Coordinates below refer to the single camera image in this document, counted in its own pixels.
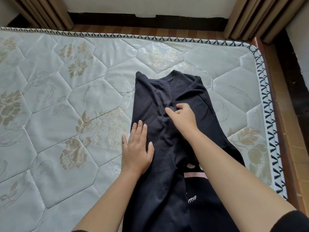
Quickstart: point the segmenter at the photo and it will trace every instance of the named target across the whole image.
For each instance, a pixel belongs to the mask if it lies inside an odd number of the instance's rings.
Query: curtain fold
[[[270,43],[306,0],[237,0],[224,31],[225,38],[258,37]]]
[[[35,28],[72,29],[74,24],[62,0],[9,0]]]

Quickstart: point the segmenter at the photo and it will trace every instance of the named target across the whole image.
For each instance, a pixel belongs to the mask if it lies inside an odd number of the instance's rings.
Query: floral patterned mattress
[[[268,79],[246,43],[0,31],[2,232],[70,231],[117,178],[135,73],[200,76],[246,167],[287,198]]]

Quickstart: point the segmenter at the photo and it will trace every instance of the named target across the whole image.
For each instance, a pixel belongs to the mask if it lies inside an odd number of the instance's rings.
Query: person's left hand
[[[142,121],[133,124],[129,141],[122,136],[122,166],[121,172],[134,173],[140,177],[149,168],[154,155],[152,142],[148,144],[146,152],[147,125]]]

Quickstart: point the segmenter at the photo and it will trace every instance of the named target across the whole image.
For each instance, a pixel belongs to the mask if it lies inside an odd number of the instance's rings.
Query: person's left arm
[[[117,232],[135,185],[150,166],[154,154],[152,142],[146,152],[147,125],[133,124],[129,141],[122,136],[122,167],[116,181],[75,226],[87,232]]]

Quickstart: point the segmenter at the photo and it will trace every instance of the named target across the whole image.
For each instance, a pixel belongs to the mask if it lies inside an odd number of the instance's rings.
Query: black sleeve
[[[291,211],[277,221],[270,232],[308,232],[309,218],[300,211]]]

